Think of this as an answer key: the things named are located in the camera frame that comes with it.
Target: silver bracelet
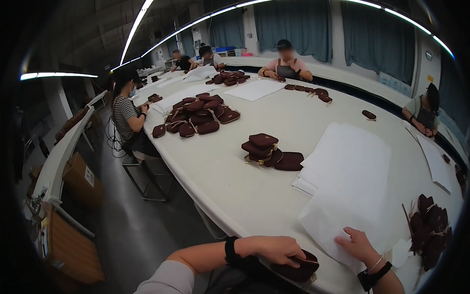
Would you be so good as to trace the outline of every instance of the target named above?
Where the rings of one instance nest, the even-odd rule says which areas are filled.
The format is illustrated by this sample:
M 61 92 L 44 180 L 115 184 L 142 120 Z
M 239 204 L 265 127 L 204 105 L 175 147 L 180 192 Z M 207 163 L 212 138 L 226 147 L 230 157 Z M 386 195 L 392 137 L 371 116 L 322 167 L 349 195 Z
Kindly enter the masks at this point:
M 382 260 L 382 256 L 380 256 L 380 259 L 374 264 L 373 267 L 371 267 L 370 269 L 366 269 L 366 270 L 364 271 L 364 273 L 367 274 L 368 272 L 370 272 L 371 270 L 373 270 L 373 269 L 379 264 L 379 262 L 380 262 L 381 260 Z

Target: black cap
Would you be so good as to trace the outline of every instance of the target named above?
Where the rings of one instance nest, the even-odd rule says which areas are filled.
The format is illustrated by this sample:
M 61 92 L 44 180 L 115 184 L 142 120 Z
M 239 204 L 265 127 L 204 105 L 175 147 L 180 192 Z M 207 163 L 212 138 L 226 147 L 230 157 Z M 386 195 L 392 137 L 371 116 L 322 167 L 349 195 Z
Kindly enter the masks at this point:
M 276 48 L 278 51 L 283 49 L 292 49 L 292 44 L 289 40 L 282 39 L 277 42 Z

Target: white label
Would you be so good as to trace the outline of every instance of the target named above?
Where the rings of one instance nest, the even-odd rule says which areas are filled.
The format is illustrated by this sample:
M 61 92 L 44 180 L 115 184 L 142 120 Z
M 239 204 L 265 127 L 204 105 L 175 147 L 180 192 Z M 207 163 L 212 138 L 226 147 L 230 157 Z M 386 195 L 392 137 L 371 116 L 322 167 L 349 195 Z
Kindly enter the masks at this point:
M 86 166 L 86 168 L 85 168 L 85 179 L 94 188 L 94 174 L 91 172 L 91 170 L 88 168 L 88 166 Z

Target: blue curtain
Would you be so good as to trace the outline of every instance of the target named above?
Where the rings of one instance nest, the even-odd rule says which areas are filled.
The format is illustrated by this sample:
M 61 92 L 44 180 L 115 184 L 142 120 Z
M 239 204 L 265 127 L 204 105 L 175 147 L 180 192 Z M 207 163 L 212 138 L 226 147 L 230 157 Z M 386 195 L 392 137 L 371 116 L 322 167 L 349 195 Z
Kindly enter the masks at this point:
M 415 29 L 384 10 L 341 1 L 348 66 L 384 72 L 411 85 L 415 64 Z
M 288 39 L 297 53 L 331 63 L 332 29 L 328 0 L 269 1 L 253 6 L 261 51 L 276 51 Z
M 445 50 L 441 50 L 441 77 L 439 83 L 440 120 L 455 134 L 465 146 L 464 138 L 470 125 L 470 100 L 462 79 L 455 66 L 455 60 Z
M 207 20 L 212 47 L 245 48 L 243 18 L 240 9 L 233 9 Z
M 183 49 L 186 55 L 191 58 L 196 56 L 196 52 L 193 48 L 193 32 L 190 29 L 186 29 L 181 33 L 181 38 L 183 39 Z

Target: black shirt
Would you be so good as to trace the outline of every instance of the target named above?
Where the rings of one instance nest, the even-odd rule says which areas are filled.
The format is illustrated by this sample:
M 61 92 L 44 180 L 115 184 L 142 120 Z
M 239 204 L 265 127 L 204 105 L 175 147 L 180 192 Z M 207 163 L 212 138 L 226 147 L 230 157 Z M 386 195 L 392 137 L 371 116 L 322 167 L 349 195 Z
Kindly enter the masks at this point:
M 189 68 L 191 67 L 191 63 L 188 61 L 190 58 L 189 56 L 183 56 L 181 60 L 178 60 L 175 64 L 176 67 L 180 67 L 184 71 L 189 71 Z

